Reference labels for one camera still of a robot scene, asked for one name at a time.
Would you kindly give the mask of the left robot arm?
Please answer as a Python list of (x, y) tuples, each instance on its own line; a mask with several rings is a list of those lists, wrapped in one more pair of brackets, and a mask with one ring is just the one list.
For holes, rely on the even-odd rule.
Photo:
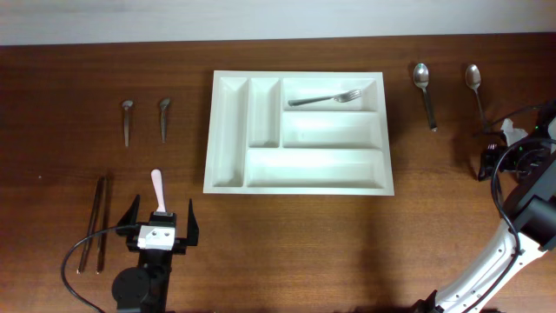
[(196, 246), (199, 226), (189, 202), (187, 235), (175, 235), (177, 214), (153, 212), (147, 222), (138, 222), (137, 196), (117, 223), (116, 234), (126, 239), (130, 252), (138, 254), (136, 266), (121, 271), (112, 284), (118, 312), (164, 312), (174, 255), (184, 255)]

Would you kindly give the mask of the large steel spoon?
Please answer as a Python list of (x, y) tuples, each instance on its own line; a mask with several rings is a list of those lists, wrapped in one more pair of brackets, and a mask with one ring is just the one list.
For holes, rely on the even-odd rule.
[(434, 108), (431, 103), (429, 93), (427, 91), (427, 86), (429, 84), (429, 71), (428, 67), (424, 63), (417, 63), (414, 67), (413, 72), (414, 84), (421, 89), (424, 98), (424, 104), (427, 113), (427, 121), (429, 129), (433, 132), (438, 130), (436, 123), (436, 118), (434, 116)]
[(476, 102), (478, 105), (478, 110), (480, 113), (480, 121), (481, 121), (481, 131), (482, 132), (488, 132), (489, 131), (489, 126), (488, 126), (488, 122), (485, 116), (485, 112), (483, 110), (483, 106), (480, 100), (480, 94), (479, 94), (479, 87), (481, 84), (481, 75), (480, 75), (480, 71), (478, 69), (478, 67), (475, 64), (469, 64), (467, 66), (466, 69), (466, 73), (465, 73), (465, 80), (466, 80), (466, 84), (467, 86), (473, 91), (475, 98), (476, 98)]

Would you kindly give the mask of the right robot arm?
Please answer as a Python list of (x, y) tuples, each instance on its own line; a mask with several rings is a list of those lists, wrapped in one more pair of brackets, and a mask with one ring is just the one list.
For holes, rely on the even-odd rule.
[[(513, 150), (534, 143), (551, 154), (503, 198), (500, 166)], [(480, 312), (519, 271), (555, 249), (555, 137), (529, 136), (510, 145), (494, 166), (491, 195), (500, 224), (489, 244), (461, 276), (417, 301), (411, 312)]]

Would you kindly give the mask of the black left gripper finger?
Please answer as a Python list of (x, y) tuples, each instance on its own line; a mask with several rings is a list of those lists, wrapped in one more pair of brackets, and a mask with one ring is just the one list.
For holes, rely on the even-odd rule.
[(123, 214), (122, 218), (118, 221), (117, 226), (135, 226), (138, 215), (141, 197), (136, 195), (128, 210)]
[(188, 226), (187, 226), (187, 242), (188, 246), (197, 246), (199, 241), (200, 229), (196, 221), (195, 212), (193, 209), (193, 201), (189, 199), (188, 208)]

